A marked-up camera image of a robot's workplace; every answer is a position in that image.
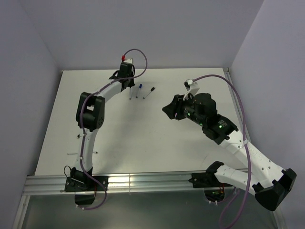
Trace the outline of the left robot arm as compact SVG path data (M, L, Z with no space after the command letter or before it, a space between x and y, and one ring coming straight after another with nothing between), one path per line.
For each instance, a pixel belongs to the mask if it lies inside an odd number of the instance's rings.
M81 130L80 150L76 162L71 168L68 183L80 190L88 190L93 187L92 179L92 155L95 138L105 120L105 104L116 94L119 94L128 87L135 86L135 67L133 59L126 59L121 62L117 70L110 78L106 86L94 93L83 92L80 95L76 121Z

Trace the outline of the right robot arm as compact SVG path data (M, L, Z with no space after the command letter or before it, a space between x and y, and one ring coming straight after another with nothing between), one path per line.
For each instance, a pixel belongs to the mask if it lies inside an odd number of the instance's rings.
M242 172L215 161L205 172L192 174L189 182L194 188L220 184L234 186L253 195L269 211L275 211L291 191L296 179L295 171L275 164L244 138L230 119L217 112L216 102L210 94L190 94L187 98L177 94L162 111L170 119L187 118L198 124L207 138L248 168L248 172Z

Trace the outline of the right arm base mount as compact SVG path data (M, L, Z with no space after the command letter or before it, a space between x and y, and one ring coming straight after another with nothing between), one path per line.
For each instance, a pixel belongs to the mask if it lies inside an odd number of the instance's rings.
M213 174L192 173L188 182L192 184L193 188L203 188L208 202L216 204L224 200L224 184L220 183Z

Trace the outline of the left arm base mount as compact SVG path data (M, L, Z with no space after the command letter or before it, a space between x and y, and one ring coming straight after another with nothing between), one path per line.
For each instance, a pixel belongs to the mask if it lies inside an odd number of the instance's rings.
M71 177L67 177L64 191L74 193L74 201L77 205L91 205L98 191L104 189L92 179L86 178L86 183L79 182Z

